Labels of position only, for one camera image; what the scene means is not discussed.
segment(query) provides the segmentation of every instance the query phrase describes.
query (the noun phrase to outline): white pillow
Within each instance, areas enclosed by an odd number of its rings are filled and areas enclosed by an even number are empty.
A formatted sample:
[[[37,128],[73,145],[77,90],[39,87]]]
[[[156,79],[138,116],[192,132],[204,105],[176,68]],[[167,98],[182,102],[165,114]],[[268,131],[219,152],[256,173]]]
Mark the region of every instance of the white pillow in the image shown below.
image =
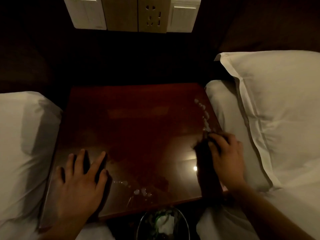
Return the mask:
[[[38,92],[0,94],[0,225],[39,206],[61,114]]]
[[[320,53],[221,53],[275,188],[320,181]]]

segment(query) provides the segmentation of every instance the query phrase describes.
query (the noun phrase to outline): person's left hand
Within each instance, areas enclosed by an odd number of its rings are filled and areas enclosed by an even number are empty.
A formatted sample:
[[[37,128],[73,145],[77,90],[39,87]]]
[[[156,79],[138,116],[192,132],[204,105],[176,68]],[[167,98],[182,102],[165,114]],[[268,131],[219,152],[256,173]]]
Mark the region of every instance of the person's left hand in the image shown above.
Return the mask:
[[[74,155],[70,154],[66,163],[66,182],[62,180],[62,168],[57,167],[56,179],[59,190],[58,217],[61,220],[81,219],[84,222],[97,210],[102,200],[103,191],[107,182],[106,170],[103,169],[96,184],[94,178],[106,153],[91,164],[86,174],[83,172],[83,160],[85,150],[81,149],[75,161]]]

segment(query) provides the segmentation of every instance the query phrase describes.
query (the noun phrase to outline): wooden tabletop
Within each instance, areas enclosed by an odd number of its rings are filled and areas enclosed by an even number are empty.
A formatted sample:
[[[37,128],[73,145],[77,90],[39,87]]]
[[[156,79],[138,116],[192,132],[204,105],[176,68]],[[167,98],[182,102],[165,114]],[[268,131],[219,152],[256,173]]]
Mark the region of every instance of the wooden tabletop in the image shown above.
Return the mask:
[[[106,151],[107,198],[100,219],[201,198],[193,150],[220,128],[196,83],[74,87],[63,115],[40,229],[57,219],[54,169],[81,148],[90,162]]]

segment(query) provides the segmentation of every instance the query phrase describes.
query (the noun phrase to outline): power socket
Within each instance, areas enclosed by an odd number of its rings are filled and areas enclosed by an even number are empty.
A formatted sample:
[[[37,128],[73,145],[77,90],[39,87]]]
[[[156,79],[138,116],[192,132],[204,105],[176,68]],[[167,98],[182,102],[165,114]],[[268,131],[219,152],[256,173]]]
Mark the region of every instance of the power socket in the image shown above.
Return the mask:
[[[166,33],[171,0],[138,0],[139,32]]]

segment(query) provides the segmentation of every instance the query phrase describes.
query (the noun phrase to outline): forearm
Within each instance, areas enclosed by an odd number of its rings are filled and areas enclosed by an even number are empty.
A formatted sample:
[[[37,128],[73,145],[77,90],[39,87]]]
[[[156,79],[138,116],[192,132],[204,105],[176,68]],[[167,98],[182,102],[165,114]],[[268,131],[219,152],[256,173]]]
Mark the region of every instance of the forearm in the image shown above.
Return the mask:
[[[313,239],[246,183],[231,190],[260,239]]]
[[[82,218],[58,220],[40,240],[74,240],[85,223],[86,219]]]

